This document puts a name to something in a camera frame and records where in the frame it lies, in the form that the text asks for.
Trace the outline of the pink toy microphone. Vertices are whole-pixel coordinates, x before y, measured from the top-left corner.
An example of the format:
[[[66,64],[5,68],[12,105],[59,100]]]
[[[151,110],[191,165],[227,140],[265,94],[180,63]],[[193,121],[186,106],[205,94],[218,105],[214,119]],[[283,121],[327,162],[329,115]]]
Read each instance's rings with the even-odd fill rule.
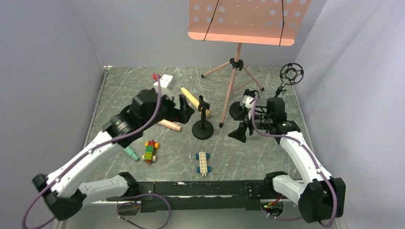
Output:
[[[159,125],[164,126],[166,128],[169,128],[174,131],[180,132],[182,130],[182,127],[174,122],[168,121],[168,120],[161,120],[158,122]]]

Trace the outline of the black round-base mic stand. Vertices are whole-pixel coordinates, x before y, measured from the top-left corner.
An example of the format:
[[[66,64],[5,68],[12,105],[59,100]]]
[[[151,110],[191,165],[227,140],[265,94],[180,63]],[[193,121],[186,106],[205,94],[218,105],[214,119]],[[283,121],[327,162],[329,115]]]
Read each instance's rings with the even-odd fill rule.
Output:
[[[207,140],[213,136],[214,128],[211,122],[207,121],[207,111],[210,110],[210,104],[205,102],[203,96],[199,96],[199,105],[197,107],[201,118],[192,126],[192,134],[199,140]]]

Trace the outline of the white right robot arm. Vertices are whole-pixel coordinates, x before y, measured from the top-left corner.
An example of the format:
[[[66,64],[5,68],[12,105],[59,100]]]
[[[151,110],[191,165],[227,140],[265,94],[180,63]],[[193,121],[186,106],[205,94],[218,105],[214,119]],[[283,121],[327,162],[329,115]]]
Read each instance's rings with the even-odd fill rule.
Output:
[[[301,175],[302,182],[292,179],[286,172],[266,174],[265,189],[269,193],[285,196],[298,206],[300,218],[307,223],[317,222],[329,228],[336,218],[343,216],[346,184],[334,177],[321,165],[306,143],[295,121],[288,120],[285,102],[271,97],[265,106],[257,105],[258,97],[245,95],[230,107],[231,117],[239,127],[229,137],[246,142],[246,131],[272,137],[288,153]]]

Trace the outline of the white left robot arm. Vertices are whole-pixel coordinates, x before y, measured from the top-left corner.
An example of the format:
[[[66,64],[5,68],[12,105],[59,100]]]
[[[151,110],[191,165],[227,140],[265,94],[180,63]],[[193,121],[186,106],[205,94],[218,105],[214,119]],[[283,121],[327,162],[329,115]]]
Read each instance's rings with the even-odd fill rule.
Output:
[[[194,110],[185,95],[180,94],[179,101],[180,107],[176,108],[173,97],[159,95],[155,89],[141,91],[68,163],[48,175],[36,175],[32,182],[53,216],[63,221],[101,199],[137,195],[139,184],[129,172],[90,183],[86,179],[102,162],[141,138],[145,130],[161,120],[188,123]]]

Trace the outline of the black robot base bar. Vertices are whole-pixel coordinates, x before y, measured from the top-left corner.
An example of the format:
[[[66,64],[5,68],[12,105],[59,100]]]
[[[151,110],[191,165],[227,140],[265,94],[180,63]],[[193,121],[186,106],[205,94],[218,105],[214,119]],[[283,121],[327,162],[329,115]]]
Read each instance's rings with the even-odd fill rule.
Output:
[[[139,182],[140,212],[243,208],[260,210],[278,198],[263,180]]]

